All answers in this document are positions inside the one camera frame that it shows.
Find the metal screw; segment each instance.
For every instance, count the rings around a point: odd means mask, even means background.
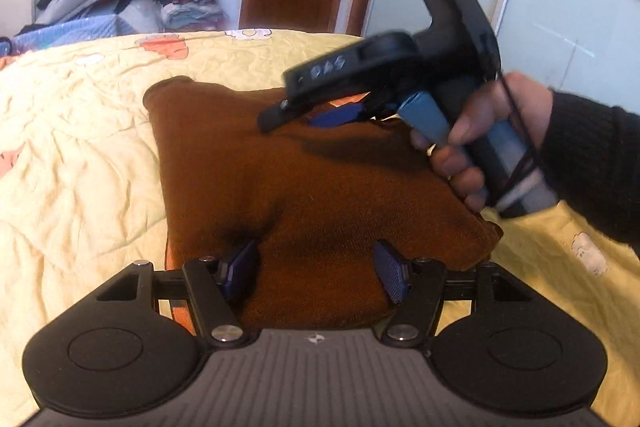
[[[231,324],[225,324],[224,326],[218,326],[211,331],[211,336],[220,342],[234,342],[244,335],[238,326]]]
[[[391,326],[386,332],[386,334],[395,341],[412,341],[419,333],[418,328],[411,324],[396,324],[395,326]]]

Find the brown cloth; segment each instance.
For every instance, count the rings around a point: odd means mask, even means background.
[[[360,327],[384,317],[391,304],[373,266],[378,238],[450,269],[493,250],[500,229],[433,174],[404,123],[320,129],[302,118],[261,135],[258,114],[283,98],[283,89],[235,92],[187,77],[144,97],[168,267],[261,240],[255,290],[239,311],[245,328]]]

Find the hand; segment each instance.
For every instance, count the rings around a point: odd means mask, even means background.
[[[535,146],[540,148],[549,127],[554,105],[553,92],[522,73],[505,75],[507,85],[518,106]],[[488,82],[469,97],[465,108],[449,133],[449,144],[431,153],[431,165],[436,174],[449,179],[454,192],[472,211],[484,208],[486,197],[481,192],[484,174],[470,166],[465,156],[454,146],[464,145],[484,136],[500,120],[511,119],[511,124],[522,135],[511,118],[511,105],[500,82]],[[427,151],[433,144],[413,130],[411,142],[418,150]]]

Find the black knit sweater sleeve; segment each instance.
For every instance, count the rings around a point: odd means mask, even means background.
[[[640,116],[555,92],[542,159],[569,206],[640,255]]]

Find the gray ribbed surface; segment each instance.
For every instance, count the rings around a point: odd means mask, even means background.
[[[70,419],[49,410],[27,427],[602,427],[588,410],[562,418],[506,419],[446,389],[420,353],[380,344],[370,330],[265,330],[244,349],[210,357],[196,382],[129,419]]]

